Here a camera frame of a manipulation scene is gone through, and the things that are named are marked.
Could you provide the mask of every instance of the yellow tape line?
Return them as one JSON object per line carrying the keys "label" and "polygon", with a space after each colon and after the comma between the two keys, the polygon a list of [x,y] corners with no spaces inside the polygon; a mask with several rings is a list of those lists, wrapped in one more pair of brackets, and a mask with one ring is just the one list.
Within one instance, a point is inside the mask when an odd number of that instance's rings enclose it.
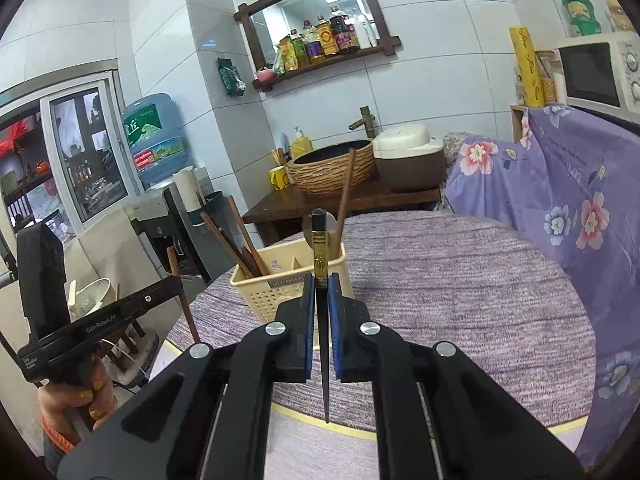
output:
{"label": "yellow tape line", "polygon": [[[180,355],[182,353],[182,351],[178,347],[176,347],[173,343],[171,343],[168,339],[165,339],[163,344],[166,345],[169,350],[171,350],[177,355]],[[329,422],[327,424],[321,418],[315,418],[314,416],[311,416],[311,415],[305,415],[305,413],[300,413],[300,412],[297,412],[296,410],[292,410],[291,408],[286,408],[285,406],[281,406],[280,404],[276,404],[275,402],[271,403],[271,409],[274,412],[278,412],[282,415],[290,416],[291,418],[295,418],[300,422],[304,422],[305,424],[315,426],[316,428],[321,428],[322,430],[333,431],[334,433],[340,433],[346,436],[360,438],[362,440],[376,439],[376,433],[374,431],[356,430],[355,428],[349,428],[348,426],[335,424],[334,422]],[[587,423],[588,418],[589,418],[588,416],[584,416],[582,418],[577,418],[576,420],[572,420],[564,424],[559,424],[558,426],[551,426],[550,428],[547,428],[547,429],[553,434],[564,433],[565,431],[574,430],[575,428],[584,426]]]}

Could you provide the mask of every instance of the floral fabric cover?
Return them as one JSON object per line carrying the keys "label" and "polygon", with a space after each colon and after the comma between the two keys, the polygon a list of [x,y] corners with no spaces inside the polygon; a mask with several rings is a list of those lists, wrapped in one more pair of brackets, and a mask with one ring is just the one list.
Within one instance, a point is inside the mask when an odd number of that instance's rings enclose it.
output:
{"label": "floral fabric cover", "polygon": [[584,466],[604,459],[640,399],[639,161],[640,138],[624,128],[530,108],[519,143],[465,139],[445,191],[457,214],[509,225],[572,280],[596,336]]}

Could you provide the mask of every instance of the soap dispenser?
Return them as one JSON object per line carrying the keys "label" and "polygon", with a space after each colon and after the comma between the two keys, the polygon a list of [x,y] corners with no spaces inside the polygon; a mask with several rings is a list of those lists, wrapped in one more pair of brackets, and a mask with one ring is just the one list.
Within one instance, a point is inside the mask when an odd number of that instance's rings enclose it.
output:
{"label": "soap dispenser", "polygon": [[296,139],[291,143],[291,156],[297,158],[312,150],[309,138],[296,126]]}

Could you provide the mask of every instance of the hand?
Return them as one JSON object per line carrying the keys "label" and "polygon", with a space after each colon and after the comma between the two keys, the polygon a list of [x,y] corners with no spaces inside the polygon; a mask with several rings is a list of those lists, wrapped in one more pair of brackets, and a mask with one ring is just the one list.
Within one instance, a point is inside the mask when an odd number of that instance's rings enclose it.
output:
{"label": "hand", "polygon": [[46,423],[74,445],[80,441],[80,437],[65,416],[66,408],[78,408],[88,404],[89,414],[95,420],[94,429],[103,424],[118,408],[118,401],[113,395],[113,381],[102,361],[97,357],[94,360],[91,390],[53,383],[38,390],[40,409]]}

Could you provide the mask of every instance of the blue flower print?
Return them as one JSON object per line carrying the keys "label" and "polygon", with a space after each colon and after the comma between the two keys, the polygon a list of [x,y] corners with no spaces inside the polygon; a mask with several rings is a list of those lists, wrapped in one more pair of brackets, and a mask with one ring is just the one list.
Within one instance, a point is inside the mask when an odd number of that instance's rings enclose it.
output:
{"label": "blue flower print", "polygon": [[560,127],[560,117],[564,117],[571,113],[571,108],[567,108],[562,105],[549,105],[545,106],[545,114],[550,116],[551,124],[556,128]]}
{"label": "blue flower print", "polygon": [[634,357],[633,352],[620,352],[607,363],[603,386],[598,390],[601,399],[609,399],[614,393],[622,395],[631,383],[631,372],[636,369],[640,357]]}
{"label": "blue flower print", "polygon": [[569,206],[556,206],[545,215],[545,231],[551,235],[551,245],[560,245],[562,239],[569,234],[571,219]]}

